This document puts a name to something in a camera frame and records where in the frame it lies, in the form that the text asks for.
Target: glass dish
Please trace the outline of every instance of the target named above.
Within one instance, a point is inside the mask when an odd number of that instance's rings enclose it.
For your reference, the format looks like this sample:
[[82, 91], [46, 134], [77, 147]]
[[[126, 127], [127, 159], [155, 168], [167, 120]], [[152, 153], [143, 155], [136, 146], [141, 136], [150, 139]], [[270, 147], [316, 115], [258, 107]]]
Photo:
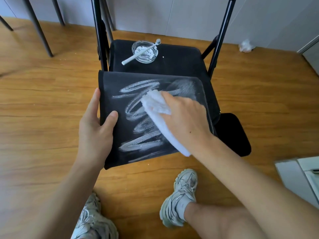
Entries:
[[[136, 41], [133, 45], [132, 45], [132, 52], [133, 54], [136, 54], [150, 46], [154, 45], [152, 42], [149, 41], [145, 41], [145, 40], [140, 40], [140, 41]], [[153, 48], [151, 48], [150, 50], [146, 51], [145, 53], [143, 53], [142, 55], [138, 56], [136, 58], [136, 60], [138, 62], [141, 62], [143, 64], [149, 64], [152, 63], [157, 55], [158, 55], [158, 50], [157, 47], [154, 46]]]

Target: towel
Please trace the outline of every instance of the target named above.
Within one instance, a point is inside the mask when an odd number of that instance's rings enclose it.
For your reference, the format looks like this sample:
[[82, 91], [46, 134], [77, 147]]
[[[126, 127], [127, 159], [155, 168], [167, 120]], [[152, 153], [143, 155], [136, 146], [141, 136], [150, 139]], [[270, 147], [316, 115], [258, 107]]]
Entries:
[[141, 103], [147, 115], [152, 119], [159, 131], [166, 139], [184, 156], [189, 157], [190, 152], [173, 136], [168, 129], [165, 120], [160, 113], [171, 114], [171, 109], [166, 104], [165, 99], [158, 90], [150, 90], [146, 95], [142, 96]]

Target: sneaker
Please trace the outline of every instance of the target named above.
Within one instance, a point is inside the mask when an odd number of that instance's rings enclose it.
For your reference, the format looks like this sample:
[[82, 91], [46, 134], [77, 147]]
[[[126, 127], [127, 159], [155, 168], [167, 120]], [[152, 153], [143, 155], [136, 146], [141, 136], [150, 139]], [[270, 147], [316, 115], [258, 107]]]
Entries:
[[119, 235], [114, 223], [101, 215], [101, 203], [95, 193], [87, 199], [71, 239], [94, 230], [101, 239], [118, 239]]
[[182, 171], [174, 182], [174, 192], [166, 198], [159, 212], [159, 216], [166, 227], [183, 226], [185, 220], [181, 219], [176, 211], [177, 203], [186, 195], [196, 202], [195, 190], [197, 187], [197, 173], [192, 169]]

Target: brush handle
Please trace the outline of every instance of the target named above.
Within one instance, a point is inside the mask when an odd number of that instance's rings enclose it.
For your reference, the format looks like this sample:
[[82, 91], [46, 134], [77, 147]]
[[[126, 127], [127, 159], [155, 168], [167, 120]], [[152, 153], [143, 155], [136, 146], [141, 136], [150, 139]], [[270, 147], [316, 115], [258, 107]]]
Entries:
[[123, 65], [126, 65], [128, 62], [131, 62], [132, 60], [136, 59], [138, 56], [142, 55], [143, 53], [145, 53], [146, 51], [150, 50], [151, 48], [153, 48], [155, 46], [155, 44], [153, 44], [152, 46], [134, 54], [133, 56], [129, 57], [128, 59], [122, 61]]

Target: black pad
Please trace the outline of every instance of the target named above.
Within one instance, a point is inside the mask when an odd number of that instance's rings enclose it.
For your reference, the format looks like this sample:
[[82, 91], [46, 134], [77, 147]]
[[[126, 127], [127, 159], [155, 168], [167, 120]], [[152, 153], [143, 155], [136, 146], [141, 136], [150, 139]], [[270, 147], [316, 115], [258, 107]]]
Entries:
[[[139, 102], [147, 91], [165, 90], [172, 95], [189, 97], [204, 105], [208, 111], [203, 85], [196, 77], [99, 71], [99, 88], [101, 124], [111, 111], [119, 113], [105, 169], [177, 152], [158, 131]], [[211, 132], [215, 134], [209, 112], [207, 120]]]
[[126, 65], [122, 61], [131, 57], [134, 41], [114, 40], [110, 47], [110, 71], [155, 75], [197, 77], [203, 84], [212, 123], [220, 117], [220, 108], [207, 74], [199, 49], [187, 46], [160, 44], [158, 56], [149, 64], [133, 60]]
[[215, 125], [217, 136], [239, 156], [251, 153], [251, 146], [237, 116], [232, 113], [222, 113]]

